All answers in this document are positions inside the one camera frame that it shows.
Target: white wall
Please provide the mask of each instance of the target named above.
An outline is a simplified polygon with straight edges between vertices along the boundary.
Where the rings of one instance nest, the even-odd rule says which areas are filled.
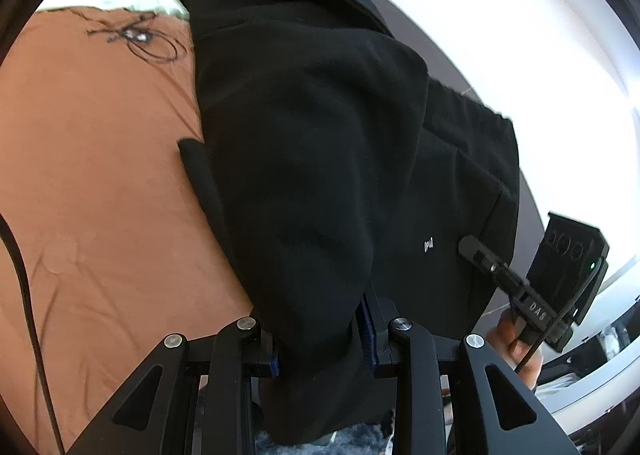
[[[484,103],[513,120],[543,221],[554,211],[600,227],[611,245],[609,275],[638,254],[640,166],[629,77],[576,9],[580,0],[391,1]]]

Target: black mount bracket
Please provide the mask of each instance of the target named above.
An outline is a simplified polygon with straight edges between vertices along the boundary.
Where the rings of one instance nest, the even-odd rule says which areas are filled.
[[[376,377],[396,377],[394,455],[445,455],[440,376],[449,377],[459,455],[575,455],[533,393],[478,335],[433,336],[371,286],[356,314]],[[191,455],[198,384],[209,382],[202,455],[254,455],[251,377],[277,377],[277,349],[242,318],[217,335],[163,339],[108,400],[68,455]]]

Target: black hoodie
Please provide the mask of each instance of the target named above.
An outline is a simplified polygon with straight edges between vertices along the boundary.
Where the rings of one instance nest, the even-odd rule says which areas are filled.
[[[395,382],[362,358],[364,288],[434,334],[473,327],[494,288],[457,243],[513,255],[511,122],[430,79],[370,0],[181,1],[208,159],[191,181],[280,352],[266,428],[294,444],[375,418]]]

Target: finger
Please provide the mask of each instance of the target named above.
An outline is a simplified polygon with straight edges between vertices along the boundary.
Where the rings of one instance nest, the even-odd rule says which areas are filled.
[[[500,315],[500,320],[498,320],[496,329],[500,338],[502,338],[502,341],[507,345],[511,345],[518,338],[518,333],[516,332],[516,327],[513,323],[513,313],[511,312],[511,309],[505,310]]]
[[[516,363],[509,353],[509,344],[502,340],[502,337],[495,328],[487,333],[486,340],[500,358],[504,359],[512,369],[516,368]]]
[[[524,356],[529,352],[529,345],[520,340],[514,341],[509,346],[509,355],[516,362],[519,363],[524,359]],[[518,374],[520,378],[524,381],[524,383],[529,388],[533,388],[536,386],[536,382],[538,377],[540,376],[540,371],[542,370],[543,356],[542,351],[537,349],[536,352],[531,356],[527,364],[524,365],[520,373]]]

